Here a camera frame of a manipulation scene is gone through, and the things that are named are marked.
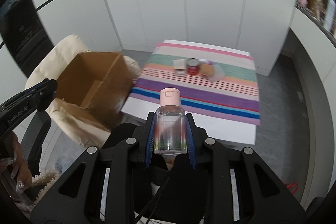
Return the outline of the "person left hand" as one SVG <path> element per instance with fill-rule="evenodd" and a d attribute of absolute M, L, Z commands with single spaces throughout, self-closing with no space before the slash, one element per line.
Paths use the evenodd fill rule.
<path fill-rule="evenodd" d="M 14 157 L 1 159 L 1 172 L 5 171 L 10 165 L 13 167 L 11 178 L 16 178 L 17 181 L 15 191 L 17 194 L 22 194 L 31 186 L 33 177 L 24 158 L 22 146 L 18 141 L 17 135 L 12 132 L 10 136 L 12 137 Z"/>

